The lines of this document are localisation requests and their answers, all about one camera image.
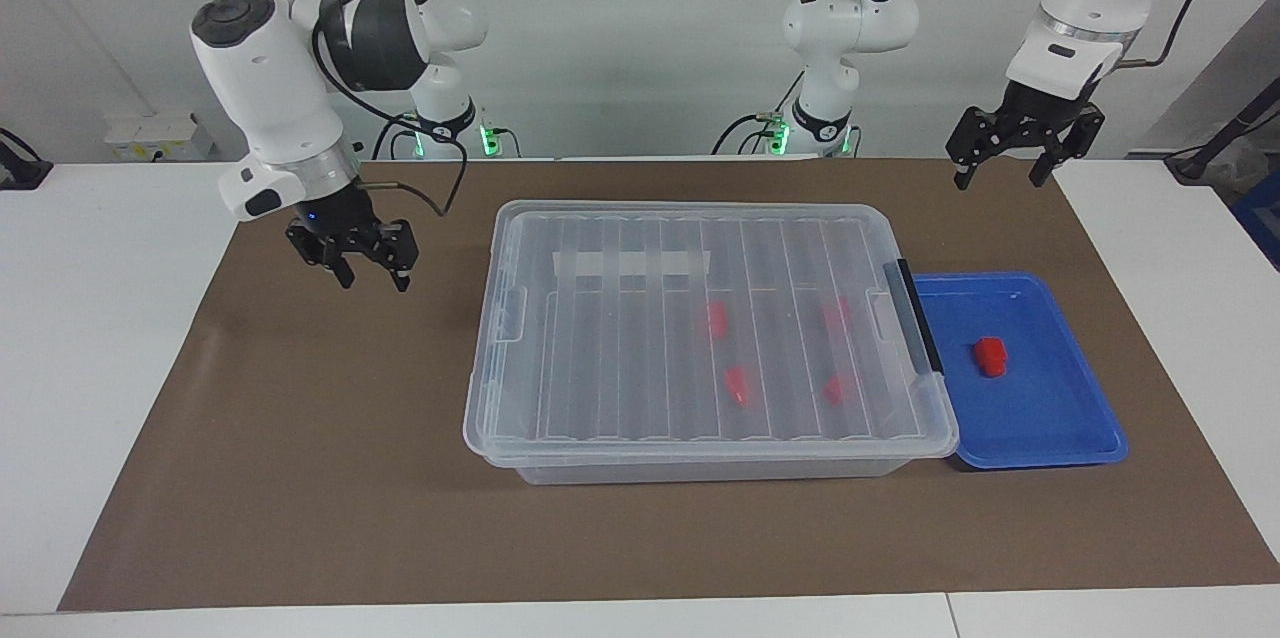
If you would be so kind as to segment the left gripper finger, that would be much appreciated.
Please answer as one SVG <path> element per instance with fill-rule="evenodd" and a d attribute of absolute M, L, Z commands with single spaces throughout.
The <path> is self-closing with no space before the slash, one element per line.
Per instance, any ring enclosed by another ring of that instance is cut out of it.
<path fill-rule="evenodd" d="M 970 187 L 979 167 L 998 156 L 1012 135 L 1012 114 L 986 111 L 969 106 L 946 141 L 946 151 L 955 168 L 954 183 L 957 190 Z"/>
<path fill-rule="evenodd" d="M 1070 120 L 1044 127 L 1038 135 L 1041 152 L 1030 169 L 1030 183 L 1041 188 L 1062 164 L 1085 156 L 1103 123 L 1105 114 L 1093 102 L 1085 102 Z"/>

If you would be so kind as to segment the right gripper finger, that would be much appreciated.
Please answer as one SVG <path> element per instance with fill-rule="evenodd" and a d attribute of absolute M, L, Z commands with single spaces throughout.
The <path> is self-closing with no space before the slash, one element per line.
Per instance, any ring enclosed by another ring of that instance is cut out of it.
<path fill-rule="evenodd" d="M 349 290 L 355 283 L 355 273 L 334 238 L 317 237 L 302 222 L 288 224 L 285 237 L 305 264 L 321 266 L 337 279 L 343 290 Z"/>
<path fill-rule="evenodd" d="M 419 260 L 412 225 L 406 219 L 378 223 L 371 260 L 388 273 L 396 290 L 404 293 L 411 286 L 411 273 Z"/>

